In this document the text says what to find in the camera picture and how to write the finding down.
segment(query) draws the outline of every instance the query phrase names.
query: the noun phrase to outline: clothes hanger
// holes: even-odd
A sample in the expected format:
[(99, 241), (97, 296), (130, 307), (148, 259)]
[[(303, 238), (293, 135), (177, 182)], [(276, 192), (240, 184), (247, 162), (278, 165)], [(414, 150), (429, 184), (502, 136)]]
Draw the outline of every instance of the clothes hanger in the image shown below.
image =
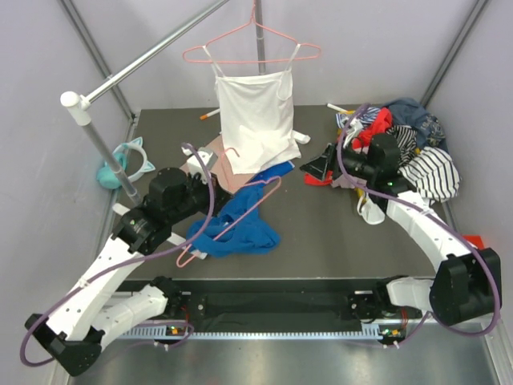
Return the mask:
[[(228, 174), (226, 173), (226, 168), (225, 168), (225, 164), (224, 164), (225, 162), (224, 161), (228, 159), (226, 157), (226, 152), (228, 152), (230, 150), (234, 151), (236, 153), (236, 155), (239, 156), (239, 153), (237, 152), (237, 150), (235, 148), (230, 147), (230, 148), (227, 148), (226, 150), (224, 150), (223, 154), (221, 155), (221, 158), (219, 159), (219, 162), (221, 162), (221, 167), (223, 169), (224, 179), (228, 182), (228, 186), (230, 185), (230, 180), (228, 178)], [(216, 237), (214, 238), (214, 241), (217, 241), (219, 238), (221, 238), (223, 235), (225, 235), (231, 228), (233, 228), (237, 223), (239, 223), (244, 218), (246, 218), (246, 216), (248, 216), (261, 203), (263, 203), (267, 198), (269, 198), (271, 195), (273, 195), (281, 187), (281, 176), (272, 176), (272, 177), (270, 177), (267, 180), (257, 180), (255, 182), (249, 182), (249, 183), (245, 184), (244, 186), (242, 186), (242, 188), (244, 188), (244, 187), (248, 187), (248, 186), (254, 186), (254, 185), (257, 185), (257, 184), (267, 185), (269, 183), (274, 182), (275, 180), (277, 180), (276, 186), (274, 186), (271, 189), (271, 191), (267, 192), (257, 203), (255, 203), (253, 206), (251, 206), (248, 211), (246, 211), (244, 214), (242, 214), (240, 217), (238, 217), (233, 223), (231, 223), (230, 225), (226, 226), (226, 228), (221, 233), (216, 235)], [(182, 251), (182, 253), (178, 256), (178, 258), (176, 259), (176, 266), (177, 267), (183, 268), (186, 265), (188, 265), (190, 262), (194, 261), (196, 256), (192, 255), (187, 261), (182, 263), (182, 258), (190, 250), (191, 247), (192, 247), (192, 244), (187, 246), (184, 249), (184, 251)]]
[[(282, 34), (282, 33), (278, 32), (277, 30), (273, 30), (273, 29), (268, 28), (266, 26), (262, 26), (260, 23), (258, 23), (256, 21), (256, 19), (255, 19), (255, 8), (256, 8), (256, 6), (257, 5), (255, 3), (255, 0), (253, 0), (253, 7), (252, 7), (252, 11), (251, 11), (251, 17), (249, 18), (249, 21), (247, 23), (245, 23), (244, 25), (239, 26), (236, 29), (231, 30), (231, 31), (229, 31), (229, 32), (227, 32), (225, 34), (222, 34), (221, 36), (218, 36), (216, 38), (213, 38), (212, 40), (209, 40), (204, 46), (196, 46), (196, 47), (193, 47), (193, 48), (189, 48), (188, 50), (184, 51), (184, 53), (182, 54), (182, 57), (184, 58), (184, 60), (186, 62), (188, 62), (188, 63), (209, 63), (209, 64), (212, 64), (212, 60), (189, 59), (187, 57), (187, 53), (191, 52), (191, 51), (195, 51), (195, 50), (203, 50), (203, 48), (204, 47), (208, 47), (209, 44), (214, 43), (217, 40), (221, 40), (222, 38), (228, 36), (229, 34), (233, 34), (233, 33), (237, 32), (239, 30), (242, 30), (245, 27), (250, 26), (252, 24), (255, 24), (256, 26), (259, 26), (259, 27), (263, 28), (264, 30), (268, 30), (269, 32), (271, 32), (273, 34), (277, 34), (278, 36), (281, 36), (283, 38), (291, 40), (291, 41), (295, 42), (296, 45), (301, 45), (302, 47), (303, 46), (304, 47), (313, 47), (313, 48), (318, 50), (316, 55), (313, 55), (313, 56), (303, 56), (303, 57), (300, 57), (300, 58), (294, 58), (294, 61), (295, 60), (317, 59), (319, 56), (321, 56), (322, 49), (319, 46), (316, 46), (315, 44), (310, 44), (310, 43), (299, 43), (296, 39), (291, 38), (290, 36), (288, 36), (286, 34)], [(279, 62), (288, 62), (288, 61), (289, 61), (289, 58), (286, 58), (286, 59), (268, 59), (268, 60), (217, 60), (217, 62), (219, 64), (279, 63)]]

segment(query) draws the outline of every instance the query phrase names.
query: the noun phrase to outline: shoulder strap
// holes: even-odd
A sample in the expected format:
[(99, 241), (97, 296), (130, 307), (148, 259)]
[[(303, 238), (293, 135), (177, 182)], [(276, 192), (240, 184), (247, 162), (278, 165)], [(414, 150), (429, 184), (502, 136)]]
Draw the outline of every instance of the shoulder strap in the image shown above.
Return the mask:
[(285, 70), (288, 71), (291, 67), (292, 67), (292, 62), (294, 61), (294, 59), (296, 58), (297, 56), (297, 52), (299, 51), (299, 49), (301, 48), (301, 44), (297, 44), (296, 45), (296, 48), (294, 49), (294, 52), (292, 53), (292, 56), (290, 56), (290, 59), (289, 61), (287, 62), (287, 67), (285, 67)]
[(214, 74), (216, 74), (216, 76), (224, 77), (224, 73), (219, 67), (219, 64), (217, 64), (217, 61), (214, 60), (214, 58), (210, 55), (210, 52), (208, 52), (207, 46), (203, 46), (203, 49), (205, 51), (205, 54), (207, 54), (207, 56), (212, 60), (212, 70), (214, 71)]

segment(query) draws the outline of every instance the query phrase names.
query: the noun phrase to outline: metal frame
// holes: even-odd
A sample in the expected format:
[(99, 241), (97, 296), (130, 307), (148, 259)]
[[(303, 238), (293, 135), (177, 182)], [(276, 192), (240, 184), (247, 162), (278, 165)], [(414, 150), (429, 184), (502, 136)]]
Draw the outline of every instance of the metal frame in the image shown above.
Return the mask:
[[(175, 42), (182, 35), (184, 35), (186, 32), (188, 32), (194, 26), (196, 26), (198, 23), (202, 22), (208, 16), (213, 14), (216, 10), (220, 9), (228, 1), (229, 0), (219, 0), (210, 5), (209, 7), (207, 7), (205, 10), (201, 11), (199, 14), (190, 18), (187, 22), (185, 22), (177, 29), (175, 29), (173, 32), (171, 32), (168, 36), (160, 40), (155, 46), (153, 46), (148, 51), (143, 53), (139, 58), (135, 59), (133, 62), (128, 64), (121, 71), (119, 71), (115, 75), (108, 76), (107, 79), (103, 82), (103, 84), (94, 89), (87, 96), (79, 95), (76, 92), (72, 91), (65, 92), (61, 96), (61, 104), (65, 108), (67, 108), (71, 116), (75, 119), (75, 122), (80, 127), (82, 127), (86, 134), (89, 136), (89, 139), (91, 140), (93, 145), (96, 146), (96, 149), (105, 159), (109, 168), (114, 173), (116, 178), (119, 180), (123, 189), (127, 192), (127, 195), (136, 205), (138, 205), (142, 201), (140, 194), (138, 193), (135, 186), (129, 181), (127, 174), (125, 173), (119, 162), (114, 158), (114, 156), (111, 153), (111, 150), (108, 148), (105, 141), (98, 133), (98, 130), (96, 129), (95, 125), (92, 123), (91, 117), (87, 113), (87, 109), (100, 96), (105, 94), (107, 91), (111, 90), (122, 80), (126, 79), (130, 74), (139, 69), (145, 63), (151, 60), (154, 56), (159, 54), (164, 48)], [(79, 22), (83, 24), (81, 19), (76, 19), (75, 25), (79, 25)], [(79, 31), (79, 34), (82, 36), (84, 36), (83, 33), (84, 30)], [(97, 47), (94, 45), (92, 39), (88, 39), (87, 36), (85, 36), (83, 37), (83, 42), (85, 42), (87, 46), (90, 47), (88, 51), (94, 51), (99, 55), (99, 51), (97, 50)]]
[(452, 66), (452, 63), (456, 59), (456, 56), (458, 56), (458, 53), (461, 51), (461, 48), (463, 47), (463, 44), (466, 42), (470, 32), (474, 29), (474, 26), (477, 23), (479, 16), (483, 14), (483, 11), (485, 10), (489, 2), (490, 0), (477, 0), (475, 2), (474, 6), (471, 9), (471, 12), (466, 17), (465, 22), (463, 23), (461, 29), (454, 38), (454, 41), (450, 45), (450, 48), (446, 53), (446, 56), (443, 58), (442, 62), (438, 67), (438, 70), (434, 74), (433, 79), (430, 81), (430, 85), (428, 86), (426, 92), (424, 93), (424, 96), (420, 101), (420, 104), (422, 106), (427, 106), (430, 103), (431, 99), (433, 99), (434, 93), (438, 90), (438, 87), (445, 78), (447, 72), (449, 71), (449, 68)]
[[(173, 43), (187, 30), (194, 27), (198, 22), (200, 22), (200, 20), (194, 22), (189, 28), (184, 28), (181, 33), (179, 31), (173, 32), (170, 36), (159, 42), (149, 52), (139, 57), (135, 62), (124, 68), (117, 75), (110, 77), (111, 71), (109, 70), (107, 63), (101, 55), (99, 48), (96, 46), (94, 39), (91, 37), (91, 34), (89, 33), (89, 30), (87, 29), (85, 22), (82, 20), (72, 0), (58, 1), (62, 5), (67, 17), (71, 20), (72, 26), (77, 31), (81, 41), (86, 47), (88, 54), (93, 59), (97, 69), (103, 76), (109, 78), (102, 86), (91, 92), (88, 98), (91, 98), (91, 101), (94, 101), (95, 99), (99, 98), (103, 93), (112, 89), (117, 103), (129, 119), (133, 119), (134, 114), (131, 111), (126, 99), (124, 98), (123, 93), (117, 88), (117, 84), (124, 78), (129, 76), (137, 68), (142, 66), (149, 59), (151, 59), (154, 55), (158, 54), (167, 45)], [(226, 2), (228, 2), (228, 0), (218, 2), (218, 6), (216, 7), (216, 9), (224, 5)], [(465, 22), (463, 23), (462, 28), (459, 30), (457, 36), (455, 37), (453, 43), (450, 46), (450, 49), (448, 50), (442, 63), (439, 65), (438, 70), (434, 75), (434, 78), (430, 81), (430, 85), (427, 88), (426, 93), (422, 97), (422, 105), (426, 106), (433, 98), (434, 93), (437, 91), (439, 85), (445, 78), (450, 66), (454, 62), (458, 53), (461, 51), (463, 44), (466, 42), (470, 32), (474, 28), (475, 24), (477, 23), (479, 17), (485, 10), (488, 3), (489, 0), (477, 0), (474, 6), (472, 7), (471, 12), (468, 14)], [(213, 13), (216, 9), (206, 14), (203, 18)], [(255, 17), (259, 23), (262, 23), (261, 0), (256, 0)], [(259, 26), (257, 26), (256, 32), (258, 59), (265, 60), (265, 41), (263, 30)], [(259, 73), (263, 75), (265, 74), (265, 71), (265, 63), (259, 63)], [(454, 223), (454, 216), (452, 215), (449, 205), (444, 205), (444, 211), (446, 212), (447, 222), (451, 226), (456, 228), (457, 226)], [(507, 337), (507, 333), (502, 322), (499, 323), (497, 329), (494, 331), (492, 335), (486, 337), (486, 342), (491, 354), (492, 361), (495, 365), (495, 369), (497, 371), (499, 380), (501, 381), (501, 383), (512, 383), (513, 381), (511, 377), (511, 362), (513, 362), (513, 349), (511, 348), (511, 342)]]
[[(255, 0), (255, 21), (263, 25), (264, 19), (262, 17), (262, 0)], [(256, 53), (258, 54), (258, 61), (265, 60), (265, 41), (264, 29), (261, 26), (256, 26)], [(258, 74), (265, 75), (265, 63), (258, 63)]]
[[(107, 62), (103, 58), (98, 46), (95, 43), (95, 40), (92, 38), (89, 29), (86, 26), (86, 23), (83, 21), (80, 16), (79, 11), (77, 10), (75, 4), (72, 0), (58, 0), (58, 3), (63, 8), (64, 13), (69, 18), (71, 25), (75, 28), (77, 35), (82, 41), (83, 45), (86, 47), (87, 53), (93, 59), (96, 68), (99, 73), (105, 78), (109, 77), (112, 73)], [(130, 121), (133, 121), (135, 118), (134, 112), (130, 108), (130, 104), (128, 104), (126, 98), (123, 93), (119, 89), (119, 87), (112, 88), (112, 95), (115, 98), (115, 101), (127, 116)]]

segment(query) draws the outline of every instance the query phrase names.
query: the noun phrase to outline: teal cat ear headband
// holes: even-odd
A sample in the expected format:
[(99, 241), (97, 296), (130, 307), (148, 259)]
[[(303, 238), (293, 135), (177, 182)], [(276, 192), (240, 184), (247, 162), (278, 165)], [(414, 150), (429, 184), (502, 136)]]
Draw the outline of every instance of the teal cat ear headband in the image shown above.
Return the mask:
[[(135, 174), (132, 174), (128, 177), (130, 182), (135, 182), (140, 179), (143, 174), (146, 172), (155, 171), (155, 166), (150, 163), (147, 159), (146, 152), (143, 149), (143, 138), (139, 137), (134, 139), (130, 143), (121, 143), (118, 147), (115, 148), (112, 154), (114, 154), (114, 158), (121, 164), (123, 170), (127, 169), (127, 156), (123, 154), (124, 149), (135, 150), (143, 157), (143, 165)], [(121, 187), (118, 178), (115, 177), (114, 173), (111, 171), (107, 163), (98, 170), (96, 173), (96, 180), (104, 187), (109, 188), (110, 190), (114, 190), (116, 188)]]

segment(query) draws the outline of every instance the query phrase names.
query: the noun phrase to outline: white cloth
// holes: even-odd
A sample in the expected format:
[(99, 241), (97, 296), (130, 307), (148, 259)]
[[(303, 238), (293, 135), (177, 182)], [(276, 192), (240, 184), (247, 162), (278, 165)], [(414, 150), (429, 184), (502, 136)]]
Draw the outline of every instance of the white cloth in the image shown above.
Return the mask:
[(275, 164), (301, 157), (293, 138), (294, 106), (291, 64), (297, 45), (284, 71), (269, 75), (225, 76), (212, 60), (216, 74), (221, 136), (234, 174), (263, 171)]

